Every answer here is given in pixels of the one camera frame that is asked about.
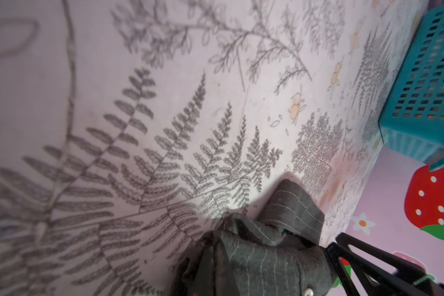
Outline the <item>teal plastic basket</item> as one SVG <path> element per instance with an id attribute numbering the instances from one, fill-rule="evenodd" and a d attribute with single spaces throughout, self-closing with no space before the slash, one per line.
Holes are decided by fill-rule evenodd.
<path id="1" fill-rule="evenodd" d="M 385 146 L 444 168 L 444 4 L 425 14 L 379 120 Z"/>

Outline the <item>dark grey pinstripe shirt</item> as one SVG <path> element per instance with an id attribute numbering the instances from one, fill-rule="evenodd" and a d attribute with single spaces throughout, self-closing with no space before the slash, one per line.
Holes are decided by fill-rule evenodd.
<path id="1" fill-rule="evenodd" d="M 325 296 L 337 275 L 319 244 L 323 223 L 310 195 L 286 179 L 258 218 L 232 213 L 200 239 L 222 239 L 229 296 Z"/>

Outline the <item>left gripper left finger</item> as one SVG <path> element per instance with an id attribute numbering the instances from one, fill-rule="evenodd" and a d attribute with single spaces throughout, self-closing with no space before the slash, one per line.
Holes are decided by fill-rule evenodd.
<path id="1" fill-rule="evenodd" d="M 185 251 L 176 269 L 173 294 L 229 295 L 229 260 L 221 238 L 204 236 Z"/>

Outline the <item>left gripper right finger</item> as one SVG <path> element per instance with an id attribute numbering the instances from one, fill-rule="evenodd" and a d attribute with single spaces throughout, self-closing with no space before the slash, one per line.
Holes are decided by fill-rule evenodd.
<path id="1" fill-rule="evenodd" d="M 351 250 L 352 247 L 393 266 L 396 272 L 389 273 L 355 254 Z M 351 280 L 343 260 L 349 262 L 369 296 L 444 296 L 444 284 L 431 280 L 424 268 L 348 234 L 339 234 L 326 251 L 348 296 L 358 296 L 360 293 Z"/>

